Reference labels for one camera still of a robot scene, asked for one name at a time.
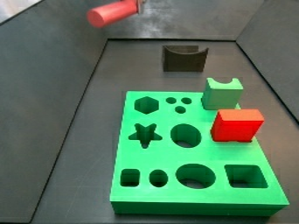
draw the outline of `red block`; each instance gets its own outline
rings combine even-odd
[[[215,142],[250,142],[264,117],[258,109],[220,109],[211,127]]]
[[[136,0],[123,0],[88,11],[90,23],[100,28],[138,13]]]

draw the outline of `star-shaped hole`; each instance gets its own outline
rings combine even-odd
[[[128,137],[130,140],[140,141],[142,147],[148,148],[151,141],[160,141],[163,138],[155,133],[156,124],[143,126],[142,124],[135,125],[135,134]]]

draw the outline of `red cube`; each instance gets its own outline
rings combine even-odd
[[[258,109],[220,109],[211,128],[215,142],[251,142],[264,117]]]

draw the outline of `green foam block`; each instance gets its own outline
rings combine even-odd
[[[258,140],[215,143],[202,93],[128,92],[110,200],[116,214],[271,215],[288,201]]]
[[[206,109],[234,109],[239,103],[243,86],[239,79],[231,83],[219,83],[212,78],[207,79],[202,104]]]

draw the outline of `gray surface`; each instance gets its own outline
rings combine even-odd
[[[299,121],[299,1],[268,0],[238,44]]]
[[[41,0],[1,0],[0,2],[0,24],[21,11],[28,9]]]
[[[164,73],[163,45],[210,48],[203,73]],[[206,78],[244,85],[240,106],[260,109],[258,140],[291,206],[270,218],[115,215],[108,202],[127,90],[203,91]],[[235,43],[110,41],[88,85],[32,223],[298,223],[299,129]]]
[[[0,27],[0,222],[33,215],[107,42],[94,5],[44,1]]]
[[[147,0],[144,14],[130,17],[104,30],[116,39],[236,40],[263,2]]]

